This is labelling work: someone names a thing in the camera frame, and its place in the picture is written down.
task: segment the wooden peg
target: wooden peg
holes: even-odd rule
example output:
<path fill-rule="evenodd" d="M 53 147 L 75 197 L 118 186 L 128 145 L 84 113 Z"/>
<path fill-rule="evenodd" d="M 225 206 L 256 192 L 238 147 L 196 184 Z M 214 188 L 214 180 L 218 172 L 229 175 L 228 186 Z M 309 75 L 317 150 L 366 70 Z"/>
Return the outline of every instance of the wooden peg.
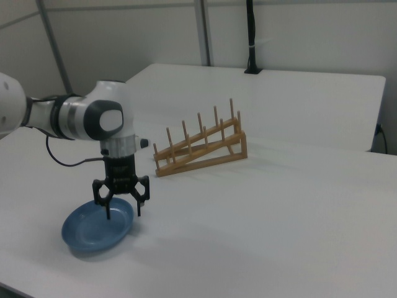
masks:
<path fill-rule="evenodd" d="M 204 140 L 205 140 L 205 147 L 208 148 L 208 137 L 207 137 L 207 128 L 204 127 Z"/>
<path fill-rule="evenodd" d="M 198 124 L 200 126 L 200 132 L 203 133 L 203 125 L 201 123 L 201 115 L 200 115 L 200 113 L 197 113 L 197 117 L 198 117 Z"/>
<path fill-rule="evenodd" d="M 174 163 L 176 163 L 175 151 L 174 151 L 174 146 L 172 145 L 172 142 L 169 142 L 169 148 L 171 149 L 172 161 L 173 161 Z"/>
<path fill-rule="evenodd" d="M 153 148 L 154 148 L 154 154 L 157 155 L 158 152 L 157 152 L 157 146 L 155 143 L 153 143 Z M 157 170 L 159 170 L 160 169 L 159 161 L 156 158 L 154 158 L 154 161 L 156 162 Z"/>
<path fill-rule="evenodd" d="M 213 106 L 213 113 L 215 114 L 215 126 L 218 127 L 218 113 L 216 112 L 216 106 Z"/>
<path fill-rule="evenodd" d="M 222 133 L 222 140 L 225 141 L 225 130 L 223 129 L 223 119 L 221 118 L 221 133 Z"/>
<path fill-rule="evenodd" d="M 230 113 L 231 113 L 231 118 L 234 118 L 234 109 L 233 109 L 233 99 L 230 99 Z"/>
<path fill-rule="evenodd" d="M 185 135 L 185 140 L 186 140 L 186 135 L 187 135 L 187 132 L 186 132 L 186 124 L 185 124 L 185 120 L 182 120 L 182 126 L 183 126 L 183 128 L 184 128 L 184 135 Z"/>
<path fill-rule="evenodd" d="M 187 148 L 189 149 L 189 155 L 192 155 L 192 146 L 190 145 L 190 138 L 189 135 L 186 136 L 187 136 L 186 140 L 187 140 Z"/>
<path fill-rule="evenodd" d="M 241 136 L 241 154 L 243 155 L 243 158 L 247 158 L 248 157 L 248 153 L 247 153 L 247 136 L 246 134 L 243 132 L 243 135 Z"/>
<path fill-rule="evenodd" d="M 169 128 L 168 127 L 167 127 L 167 136 L 168 136 L 169 143 L 172 143 L 171 134 L 169 133 Z"/>
<path fill-rule="evenodd" d="M 240 111 L 237 111 L 237 120 L 238 120 L 238 132 L 241 131 L 241 117 L 240 117 Z"/>

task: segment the black cable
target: black cable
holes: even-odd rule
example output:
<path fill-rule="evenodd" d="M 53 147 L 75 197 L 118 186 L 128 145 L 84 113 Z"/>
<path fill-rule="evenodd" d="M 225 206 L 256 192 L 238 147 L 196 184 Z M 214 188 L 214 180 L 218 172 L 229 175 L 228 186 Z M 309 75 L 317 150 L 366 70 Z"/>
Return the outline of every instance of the black cable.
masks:
<path fill-rule="evenodd" d="M 381 133 L 382 133 L 382 135 L 383 135 L 383 141 L 385 142 L 385 153 L 387 154 L 387 142 L 386 142 L 386 135 L 385 135 L 385 132 L 383 131 L 383 128 L 382 128 L 382 127 L 380 127 L 380 128 L 379 128 L 379 132 L 381 132 Z"/>
<path fill-rule="evenodd" d="M 78 166 L 78 165 L 81 165 L 82 163 L 87 163 L 87 162 L 90 162 L 90 161 L 99 161 L 99 160 L 104 160 L 103 159 L 103 157 L 98 157 L 98 158 L 88 158 L 88 159 L 86 159 L 86 160 L 82 160 L 82 161 L 80 161 L 80 162 L 78 162 L 78 163 L 73 163 L 73 164 L 71 164 L 71 165 L 69 165 L 69 164 L 67 164 L 67 163 L 63 163 L 63 162 L 61 162 L 61 161 L 59 161 L 59 160 L 57 160 L 56 158 L 55 158 L 55 156 L 52 154 L 52 152 L 51 152 L 51 150 L 50 150 L 50 146 L 48 145 L 48 136 L 46 136 L 46 138 L 45 138 L 45 146 L 47 147 L 47 151 L 48 151 L 48 154 L 52 157 L 52 159 L 53 160 L 55 160 L 57 163 L 59 163 L 61 166 L 67 166 L 67 167 L 72 167 L 72 166 Z"/>

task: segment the blue plastic bowl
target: blue plastic bowl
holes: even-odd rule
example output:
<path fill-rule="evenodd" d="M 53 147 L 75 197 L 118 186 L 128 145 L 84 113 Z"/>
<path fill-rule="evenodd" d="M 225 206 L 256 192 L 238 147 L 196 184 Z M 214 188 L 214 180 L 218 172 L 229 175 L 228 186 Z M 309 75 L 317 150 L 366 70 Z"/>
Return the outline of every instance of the blue plastic bowl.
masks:
<path fill-rule="evenodd" d="M 62 226 L 62 239 L 76 251 L 100 251 L 116 245 L 132 226 L 134 212 L 130 203 L 114 197 L 110 202 L 110 220 L 94 201 L 73 211 Z"/>

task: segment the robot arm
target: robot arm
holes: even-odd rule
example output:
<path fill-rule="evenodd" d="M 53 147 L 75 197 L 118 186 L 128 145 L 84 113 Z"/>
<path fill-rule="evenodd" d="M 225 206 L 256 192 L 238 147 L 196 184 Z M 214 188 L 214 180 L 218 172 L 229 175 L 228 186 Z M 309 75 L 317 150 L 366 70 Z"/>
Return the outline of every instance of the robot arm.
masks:
<path fill-rule="evenodd" d="M 68 140 L 100 141 L 104 156 L 105 179 L 92 184 L 96 204 L 105 206 L 110 218 L 110 201 L 114 194 L 130 193 L 140 207 L 149 199 L 149 177 L 135 174 L 136 143 L 133 129 L 133 101 L 129 87 L 120 81 L 98 81 L 86 96 L 69 94 L 45 99 L 26 97 L 19 82 L 0 73 L 0 135 L 20 126 L 34 127 L 49 137 Z M 143 195 L 135 189 L 145 187 Z M 99 189 L 109 189 L 101 197 Z"/>

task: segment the black pole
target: black pole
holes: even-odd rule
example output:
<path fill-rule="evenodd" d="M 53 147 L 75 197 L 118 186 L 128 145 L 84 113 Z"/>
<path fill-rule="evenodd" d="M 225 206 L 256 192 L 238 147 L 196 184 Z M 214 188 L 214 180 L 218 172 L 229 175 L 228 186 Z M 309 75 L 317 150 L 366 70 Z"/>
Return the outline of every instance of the black pole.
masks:
<path fill-rule="evenodd" d="M 248 45 L 249 45 L 249 58 L 248 66 L 245 73 L 257 75 L 261 72 L 261 68 L 256 66 L 255 57 L 255 17 L 254 5 L 252 0 L 247 0 L 247 22 L 248 22 Z"/>

